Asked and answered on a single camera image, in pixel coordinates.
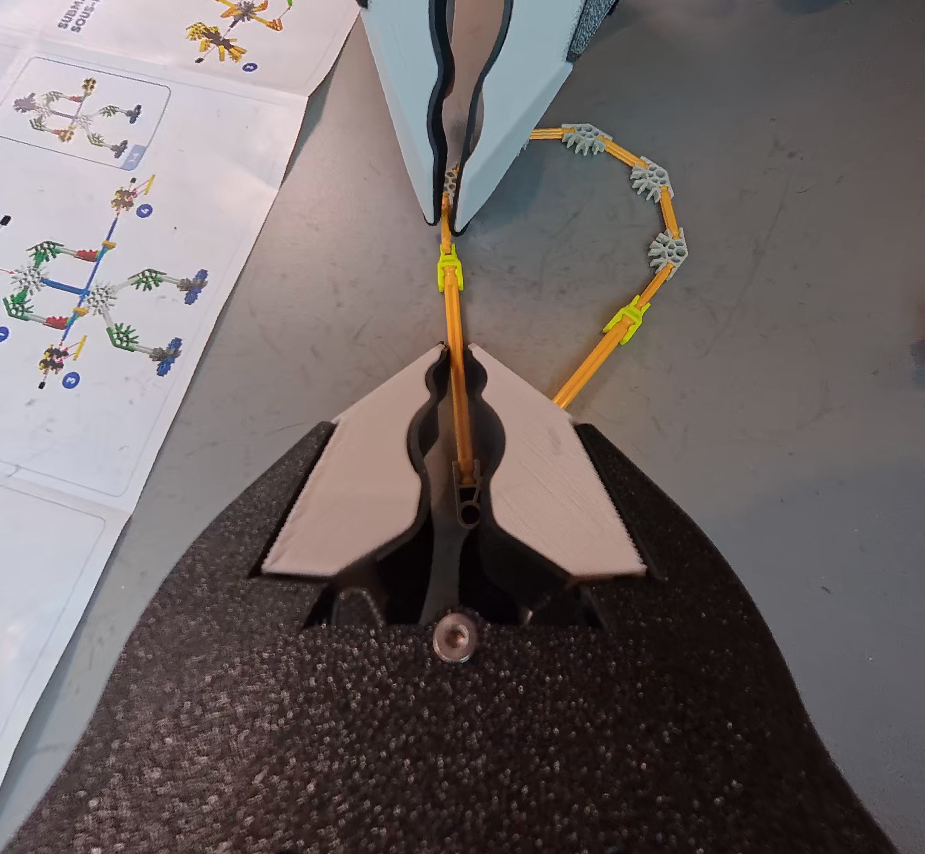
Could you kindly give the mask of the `grey wedge connector piece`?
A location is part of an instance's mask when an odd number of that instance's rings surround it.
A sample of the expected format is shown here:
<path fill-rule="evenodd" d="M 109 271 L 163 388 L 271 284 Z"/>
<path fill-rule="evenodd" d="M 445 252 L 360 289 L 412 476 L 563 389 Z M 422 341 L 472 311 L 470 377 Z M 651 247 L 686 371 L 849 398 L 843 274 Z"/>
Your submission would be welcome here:
<path fill-rule="evenodd" d="M 469 474 L 463 471 L 462 463 L 452 462 L 454 499 L 457 520 L 461 527 L 473 529 L 481 518 L 481 469 L 479 460 L 473 461 Z"/>

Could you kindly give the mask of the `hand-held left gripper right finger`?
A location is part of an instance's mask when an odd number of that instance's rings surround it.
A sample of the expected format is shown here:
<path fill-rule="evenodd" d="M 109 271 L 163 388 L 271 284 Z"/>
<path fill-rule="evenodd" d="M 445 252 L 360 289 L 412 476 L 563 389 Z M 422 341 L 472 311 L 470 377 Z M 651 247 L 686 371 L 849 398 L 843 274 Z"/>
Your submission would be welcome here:
<path fill-rule="evenodd" d="M 462 546 L 460 604 L 499 625 L 597 624 L 589 587 L 642 578 L 633 541 L 571 417 L 481 347 L 465 356 L 480 520 Z"/>

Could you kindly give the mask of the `white building instruction sheet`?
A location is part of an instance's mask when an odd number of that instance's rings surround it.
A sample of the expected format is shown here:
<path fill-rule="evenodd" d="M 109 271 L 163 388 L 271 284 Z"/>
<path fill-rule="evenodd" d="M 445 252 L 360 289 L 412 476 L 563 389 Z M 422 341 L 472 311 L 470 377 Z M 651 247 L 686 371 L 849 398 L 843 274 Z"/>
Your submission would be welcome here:
<path fill-rule="evenodd" d="M 2 0 L 2 774 L 353 0 Z"/>

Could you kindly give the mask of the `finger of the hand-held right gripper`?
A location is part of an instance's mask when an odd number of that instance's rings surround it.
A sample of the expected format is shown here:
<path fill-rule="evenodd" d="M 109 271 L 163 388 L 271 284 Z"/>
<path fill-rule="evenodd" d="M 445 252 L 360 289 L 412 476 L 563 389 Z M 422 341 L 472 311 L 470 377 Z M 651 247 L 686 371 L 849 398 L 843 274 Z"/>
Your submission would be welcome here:
<path fill-rule="evenodd" d="M 473 88 L 452 209 L 465 230 L 520 153 L 572 70 L 585 0 L 503 0 L 500 30 Z"/>
<path fill-rule="evenodd" d="M 364 27 L 399 148 L 427 223 L 437 223 L 447 161 L 445 19 L 438 0 L 366 0 Z"/>

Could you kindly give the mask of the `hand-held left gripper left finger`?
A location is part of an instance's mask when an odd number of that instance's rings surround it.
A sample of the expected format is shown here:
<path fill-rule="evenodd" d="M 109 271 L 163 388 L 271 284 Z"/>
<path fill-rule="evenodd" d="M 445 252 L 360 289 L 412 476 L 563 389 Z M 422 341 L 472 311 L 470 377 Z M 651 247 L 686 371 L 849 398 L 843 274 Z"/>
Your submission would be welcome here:
<path fill-rule="evenodd" d="M 448 381 L 437 344 L 339 414 L 261 560 L 262 574 L 321 583 L 331 623 L 356 591 L 387 623 L 421 619 L 434 553 L 424 458 Z"/>

